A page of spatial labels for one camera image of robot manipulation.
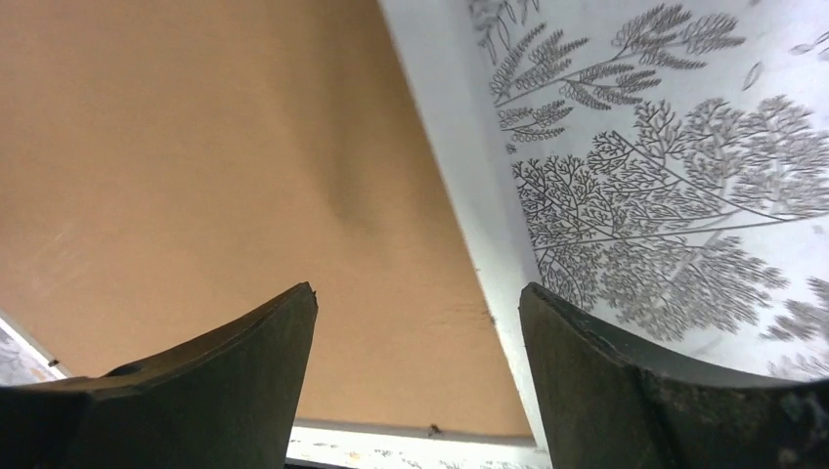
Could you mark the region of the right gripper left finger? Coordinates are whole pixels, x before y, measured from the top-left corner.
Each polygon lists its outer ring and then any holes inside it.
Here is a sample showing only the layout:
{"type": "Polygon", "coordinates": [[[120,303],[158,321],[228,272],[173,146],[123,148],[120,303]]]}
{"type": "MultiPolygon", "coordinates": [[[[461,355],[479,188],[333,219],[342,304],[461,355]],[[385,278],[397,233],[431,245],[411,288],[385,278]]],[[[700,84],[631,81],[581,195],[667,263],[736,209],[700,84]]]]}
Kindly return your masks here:
{"type": "Polygon", "coordinates": [[[100,377],[1,391],[5,468],[281,468],[318,301],[299,283],[100,377]]]}

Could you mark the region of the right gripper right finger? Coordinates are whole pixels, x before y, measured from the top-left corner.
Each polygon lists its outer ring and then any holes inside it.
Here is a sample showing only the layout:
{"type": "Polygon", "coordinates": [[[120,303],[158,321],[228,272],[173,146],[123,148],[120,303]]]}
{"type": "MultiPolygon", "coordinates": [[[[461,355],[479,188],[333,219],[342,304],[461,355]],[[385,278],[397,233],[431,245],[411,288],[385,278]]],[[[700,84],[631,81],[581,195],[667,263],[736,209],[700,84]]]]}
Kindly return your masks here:
{"type": "Polygon", "coordinates": [[[556,468],[824,468],[828,384],[702,362],[537,283],[521,327],[556,468]]]}

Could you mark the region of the floral tablecloth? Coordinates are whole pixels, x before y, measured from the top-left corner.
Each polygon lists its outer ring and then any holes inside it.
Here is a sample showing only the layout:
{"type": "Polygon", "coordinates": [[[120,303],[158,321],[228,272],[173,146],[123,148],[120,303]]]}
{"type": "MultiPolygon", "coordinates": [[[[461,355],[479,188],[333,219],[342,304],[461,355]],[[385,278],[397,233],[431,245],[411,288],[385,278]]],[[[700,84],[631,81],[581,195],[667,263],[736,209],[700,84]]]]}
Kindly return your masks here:
{"type": "Polygon", "coordinates": [[[288,461],[556,468],[530,283],[827,382],[827,3],[2,3],[1,314],[58,380],[302,282],[288,461]]]}

